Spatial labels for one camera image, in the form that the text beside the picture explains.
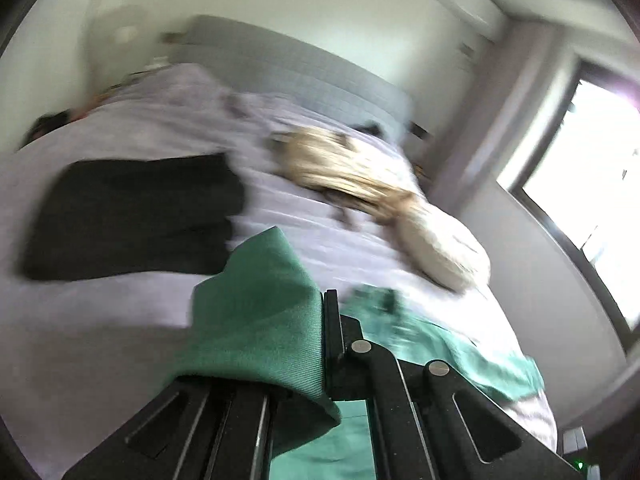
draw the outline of bed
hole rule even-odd
[[[0,165],[0,415],[43,479],[59,479],[158,391],[187,337],[193,287],[204,278],[142,272],[36,283],[16,275],[38,202],[56,174],[83,158],[227,150],[249,197],[234,218],[233,246],[277,225],[321,290],[341,296],[361,283],[392,287],[434,322],[520,351],[487,286],[456,294],[435,285],[412,267],[389,228],[352,212],[357,229],[347,229],[318,193],[277,175],[268,137],[295,125],[361,135],[402,157],[397,146],[412,110],[403,92],[316,47],[210,16],[193,20],[171,61]],[[235,115],[217,110],[221,102]],[[381,125],[386,142],[346,126],[367,121]],[[504,408],[555,449],[543,393]]]

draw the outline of window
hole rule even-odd
[[[640,338],[639,97],[583,63],[511,189],[584,275],[625,349]]]

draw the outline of bright daylight window pane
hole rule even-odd
[[[640,113],[581,81],[524,191],[595,266],[631,327],[640,317]]]

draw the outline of silver screw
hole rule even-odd
[[[429,371],[431,375],[444,377],[449,373],[449,370],[449,365],[444,361],[434,361],[433,363],[429,363]]]
[[[366,354],[371,350],[371,343],[369,341],[364,341],[364,339],[358,339],[351,343],[351,350],[358,354]]]

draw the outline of gray blanket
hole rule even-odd
[[[277,225],[321,289],[394,288],[437,324],[520,352],[487,287],[463,295],[440,288],[414,270],[392,232],[368,215],[353,212],[357,229],[348,230],[321,195],[277,176],[268,137],[292,124],[327,126],[402,157],[287,98],[235,94],[185,64],[148,76],[84,120],[0,162],[0,413],[43,479],[59,479],[158,392],[190,326],[191,291],[204,278],[143,272],[35,283],[17,276],[16,257],[39,201],[56,174],[82,158],[229,150],[248,194],[245,213],[234,219],[233,244]],[[555,449],[556,425],[542,393],[506,411]]]

